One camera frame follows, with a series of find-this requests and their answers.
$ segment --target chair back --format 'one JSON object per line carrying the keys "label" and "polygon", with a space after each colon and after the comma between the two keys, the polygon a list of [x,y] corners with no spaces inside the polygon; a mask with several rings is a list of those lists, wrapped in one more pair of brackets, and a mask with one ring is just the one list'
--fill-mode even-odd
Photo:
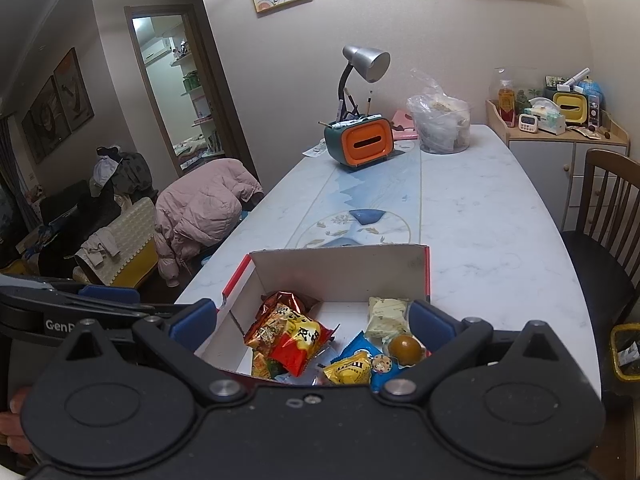
{"label": "chair back", "polygon": [[[604,176],[596,176],[596,168],[603,170]],[[603,245],[634,283],[640,267],[639,191],[640,164],[607,150],[587,151],[576,231]]]}

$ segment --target lamp neck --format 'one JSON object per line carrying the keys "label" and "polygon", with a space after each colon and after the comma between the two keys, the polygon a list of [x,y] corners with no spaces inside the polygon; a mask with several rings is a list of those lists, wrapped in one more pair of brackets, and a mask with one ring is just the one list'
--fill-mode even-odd
{"label": "lamp neck", "polygon": [[347,113],[347,104],[344,98],[344,87],[347,85],[347,79],[351,74],[351,70],[353,70],[353,65],[351,63],[347,64],[347,67],[342,72],[342,77],[340,78],[340,83],[338,84],[338,99],[342,101],[342,113],[340,114],[340,120]]}

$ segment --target white marble tabletop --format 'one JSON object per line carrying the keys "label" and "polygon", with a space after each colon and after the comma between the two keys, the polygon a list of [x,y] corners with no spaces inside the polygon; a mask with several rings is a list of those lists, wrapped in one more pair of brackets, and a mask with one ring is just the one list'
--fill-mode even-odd
{"label": "white marble tabletop", "polygon": [[[593,332],[574,268],[511,152],[487,126],[474,125],[466,151],[419,156],[421,186],[409,189],[422,194],[420,234],[413,234],[411,243],[419,238],[431,248],[432,303],[457,319],[482,317],[498,330],[545,320],[599,393]],[[307,213],[318,209],[318,194],[336,164],[326,153],[303,159],[222,244],[177,303],[218,302],[245,254],[290,245]]]}

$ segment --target curtain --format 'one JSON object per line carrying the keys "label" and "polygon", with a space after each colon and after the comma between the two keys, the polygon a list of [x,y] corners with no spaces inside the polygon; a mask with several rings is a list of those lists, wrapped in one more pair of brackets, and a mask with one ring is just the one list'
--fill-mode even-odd
{"label": "curtain", "polygon": [[20,214],[27,226],[27,231],[33,230],[40,225],[40,221],[20,190],[20,176],[15,161],[14,149],[11,146],[8,117],[0,119],[0,169],[9,191],[15,197]]}

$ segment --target wooden door frame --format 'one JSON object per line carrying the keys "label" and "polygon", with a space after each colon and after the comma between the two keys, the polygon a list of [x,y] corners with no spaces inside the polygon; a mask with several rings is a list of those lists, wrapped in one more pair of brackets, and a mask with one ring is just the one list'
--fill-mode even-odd
{"label": "wooden door frame", "polygon": [[141,6],[141,7],[124,7],[125,16],[127,18],[127,26],[129,27],[129,35],[136,52],[136,60],[140,69],[140,75],[145,83],[146,93],[151,102],[156,122],[160,128],[160,133],[166,145],[169,155],[172,158],[178,175],[183,175],[184,171],[180,167],[178,157],[175,155],[174,146],[169,137],[169,133],[162,119],[156,96],[149,81],[146,72],[145,62],[142,57],[140,42],[136,35],[136,29],[133,25],[135,18],[148,18],[156,16],[181,16],[184,23],[184,31],[191,46],[191,53],[194,58],[196,67],[198,67],[198,76],[202,83],[204,95],[206,95],[211,106],[211,114],[216,125],[216,130],[220,136],[220,142],[225,151],[225,155],[232,158],[238,158],[244,166],[254,175],[257,176],[254,162],[238,120],[236,107],[231,99],[230,91],[226,77],[222,69],[222,63],[218,56],[217,48],[214,53],[207,51],[202,37],[196,10],[193,4],[176,4],[165,6]]}

